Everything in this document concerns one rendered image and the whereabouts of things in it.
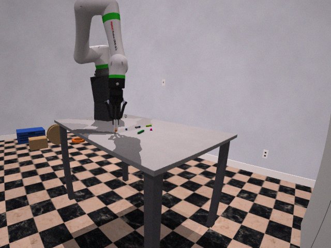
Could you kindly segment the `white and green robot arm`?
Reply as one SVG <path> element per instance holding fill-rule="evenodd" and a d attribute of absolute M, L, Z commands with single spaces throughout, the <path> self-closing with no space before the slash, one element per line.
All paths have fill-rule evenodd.
<path fill-rule="evenodd" d="M 119 6 L 116 0 L 76 0 L 76 42 L 74 60 L 78 64 L 95 63 L 95 76 L 109 75 L 111 89 L 125 88 L 125 74 L 128 62 L 125 56 Z M 92 17 L 102 16 L 108 44 L 89 46 L 89 32 Z"/>

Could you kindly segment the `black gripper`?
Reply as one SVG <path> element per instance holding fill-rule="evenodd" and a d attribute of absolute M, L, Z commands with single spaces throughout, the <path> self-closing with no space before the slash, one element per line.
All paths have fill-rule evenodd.
<path fill-rule="evenodd" d="M 112 116 L 109 108 L 109 102 L 112 104 Z M 119 116 L 119 105 L 123 102 L 123 107 L 121 110 L 121 114 Z M 116 129 L 118 131 L 118 125 L 119 125 L 119 119 L 122 118 L 123 112 L 125 109 L 125 105 L 127 102 L 123 98 L 123 90 L 122 89 L 110 89 L 110 97 L 109 99 L 105 102 L 107 105 L 109 117 L 113 119 L 113 131 L 115 131 L 115 105 L 117 106 L 117 111 L 116 111 Z"/>

